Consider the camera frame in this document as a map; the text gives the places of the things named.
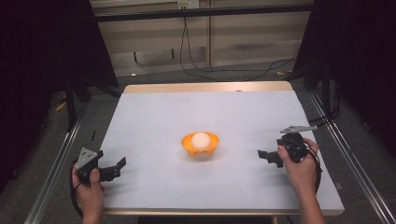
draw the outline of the white ball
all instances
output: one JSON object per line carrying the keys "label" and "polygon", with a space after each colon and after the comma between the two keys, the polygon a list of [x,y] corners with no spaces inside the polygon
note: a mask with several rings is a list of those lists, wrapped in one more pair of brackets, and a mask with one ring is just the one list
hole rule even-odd
{"label": "white ball", "polygon": [[191,143],[195,150],[206,150],[210,146],[210,137],[207,133],[196,133],[192,136]]}

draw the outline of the white tabletop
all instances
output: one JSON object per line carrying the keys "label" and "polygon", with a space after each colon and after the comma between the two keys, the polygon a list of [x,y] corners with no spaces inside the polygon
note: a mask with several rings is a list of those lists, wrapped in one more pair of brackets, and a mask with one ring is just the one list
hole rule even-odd
{"label": "white tabletop", "polygon": [[[106,185],[105,212],[116,215],[298,214],[286,177],[258,157],[276,150],[280,130],[308,126],[294,91],[124,93],[108,127],[100,167],[122,157],[121,177]],[[220,141],[212,156],[190,157],[188,133]],[[312,132],[303,136],[315,140]],[[318,201],[326,216],[344,211],[321,158]]]}

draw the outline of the orange bowl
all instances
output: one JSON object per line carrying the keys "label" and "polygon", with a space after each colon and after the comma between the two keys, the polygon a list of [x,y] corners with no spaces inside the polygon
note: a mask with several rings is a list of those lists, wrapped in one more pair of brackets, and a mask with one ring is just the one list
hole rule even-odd
{"label": "orange bowl", "polygon": [[[191,139],[196,133],[206,133],[207,135],[209,135],[209,138],[210,138],[209,147],[207,147],[205,149],[199,149],[199,150],[193,148]],[[184,138],[181,140],[181,145],[184,148],[186,148],[186,150],[189,152],[190,156],[195,156],[196,154],[199,154],[199,153],[206,153],[207,155],[212,155],[216,146],[219,143],[218,136],[213,133],[210,133],[210,132],[196,132],[196,133],[189,133],[186,136],[184,136]]]}

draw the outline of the horizontal black bar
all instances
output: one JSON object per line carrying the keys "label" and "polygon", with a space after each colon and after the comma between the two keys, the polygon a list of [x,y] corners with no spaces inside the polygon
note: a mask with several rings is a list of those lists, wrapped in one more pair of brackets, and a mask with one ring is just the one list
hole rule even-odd
{"label": "horizontal black bar", "polygon": [[206,16],[225,16],[241,14],[262,14],[280,12],[301,12],[312,11],[317,6],[314,4],[282,5],[267,7],[220,7],[220,8],[198,8],[198,9],[179,9],[136,13],[111,13],[97,14],[93,17],[74,17],[60,18],[57,20],[67,21],[138,21],[153,19],[187,18],[187,17],[206,17]]}

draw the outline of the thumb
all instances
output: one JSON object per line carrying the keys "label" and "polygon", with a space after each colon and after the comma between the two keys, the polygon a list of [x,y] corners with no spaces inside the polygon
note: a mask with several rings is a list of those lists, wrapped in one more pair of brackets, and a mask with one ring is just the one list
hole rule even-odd
{"label": "thumb", "polygon": [[91,185],[99,185],[100,182],[100,173],[98,169],[92,169],[90,174]]}
{"label": "thumb", "polygon": [[285,164],[291,163],[291,159],[289,157],[289,152],[282,146],[277,147],[277,154],[279,155],[280,159],[283,161]]}

